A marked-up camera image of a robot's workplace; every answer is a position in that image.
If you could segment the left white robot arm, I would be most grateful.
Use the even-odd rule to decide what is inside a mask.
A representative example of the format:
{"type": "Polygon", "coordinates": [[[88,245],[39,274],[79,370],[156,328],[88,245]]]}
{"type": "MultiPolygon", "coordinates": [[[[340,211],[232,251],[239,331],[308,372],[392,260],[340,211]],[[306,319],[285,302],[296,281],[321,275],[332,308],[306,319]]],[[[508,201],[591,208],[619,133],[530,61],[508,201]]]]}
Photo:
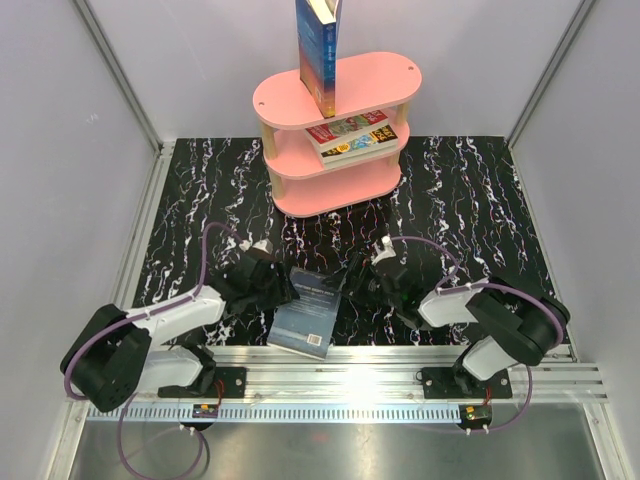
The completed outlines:
{"type": "Polygon", "coordinates": [[[166,342],[247,308],[274,310],[297,299],[289,268],[256,246],[238,260],[201,276],[196,286],[146,308],[107,304],[95,311],[60,364],[67,395],[110,412],[139,392],[161,397],[218,397],[223,380],[204,346],[166,342]]]}

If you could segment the dark blue book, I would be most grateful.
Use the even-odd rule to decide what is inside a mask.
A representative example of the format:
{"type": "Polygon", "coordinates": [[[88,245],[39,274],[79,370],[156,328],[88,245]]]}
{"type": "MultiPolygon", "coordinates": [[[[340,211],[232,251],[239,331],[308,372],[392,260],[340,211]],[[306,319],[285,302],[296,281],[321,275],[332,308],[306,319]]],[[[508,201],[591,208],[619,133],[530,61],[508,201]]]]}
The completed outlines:
{"type": "Polygon", "coordinates": [[[327,276],[293,267],[289,276],[299,298],[278,307],[267,345],[324,361],[331,344],[341,296],[327,276]]]}

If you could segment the blue orange book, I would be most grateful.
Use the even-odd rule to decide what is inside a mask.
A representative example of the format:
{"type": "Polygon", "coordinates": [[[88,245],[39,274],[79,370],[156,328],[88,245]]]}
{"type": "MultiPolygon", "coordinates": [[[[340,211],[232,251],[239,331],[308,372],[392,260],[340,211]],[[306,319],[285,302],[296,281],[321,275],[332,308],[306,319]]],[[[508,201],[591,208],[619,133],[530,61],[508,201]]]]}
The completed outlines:
{"type": "Polygon", "coordinates": [[[300,80],[321,115],[334,117],[341,2],[296,0],[295,10],[300,80]]]}

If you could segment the red 13-storey treehouse book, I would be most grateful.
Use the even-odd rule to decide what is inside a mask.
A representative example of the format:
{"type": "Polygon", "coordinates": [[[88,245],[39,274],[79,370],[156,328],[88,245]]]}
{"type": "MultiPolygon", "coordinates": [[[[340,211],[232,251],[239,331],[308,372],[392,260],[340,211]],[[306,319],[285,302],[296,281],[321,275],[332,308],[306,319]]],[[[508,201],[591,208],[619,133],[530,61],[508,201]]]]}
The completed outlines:
{"type": "Polygon", "coordinates": [[[388,124],[388,115],[382,110],[374,110],[308,127],[304,133],[315,147],[323,150],[351,141],[388,124]]]}

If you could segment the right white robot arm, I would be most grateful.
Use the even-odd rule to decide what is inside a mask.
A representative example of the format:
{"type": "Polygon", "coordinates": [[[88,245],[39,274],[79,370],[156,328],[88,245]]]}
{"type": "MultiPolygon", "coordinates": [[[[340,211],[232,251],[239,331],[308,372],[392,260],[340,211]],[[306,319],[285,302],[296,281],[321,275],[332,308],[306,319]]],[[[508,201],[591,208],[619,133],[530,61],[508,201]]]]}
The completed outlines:
{"type": "Polygon", "coordinates": [[[467,347],[451,367],[454,388],[465,397],[480,394],[502,370],[516,364],[539,365],[563,341],[570,321],[564,304],[512,275],[427,289],[390,254],[371,259],[358,253],[325,284],[358,305],[391,308],[413,330],[479,325],[485,337],[467,347]]]}

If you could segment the black yellow treehouse book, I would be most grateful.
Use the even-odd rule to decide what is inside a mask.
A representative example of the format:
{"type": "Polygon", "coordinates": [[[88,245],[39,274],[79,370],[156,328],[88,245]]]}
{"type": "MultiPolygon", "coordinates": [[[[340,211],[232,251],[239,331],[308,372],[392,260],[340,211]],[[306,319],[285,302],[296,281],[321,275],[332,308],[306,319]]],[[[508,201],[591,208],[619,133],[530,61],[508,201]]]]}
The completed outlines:
{"type": "Polygon", "coordinates": [[[337,155],[369,147],[381,148],[382,146],[398,145],[398,141],[399,137],[395,131],[390,126],[383,126],[352,140],[337,144],[331,148],[328,146],[320,146],[315,142],[312,142],[312,148],[315,150],[318,157],[320,155],[326,157],[329,155],[337,155]]]}

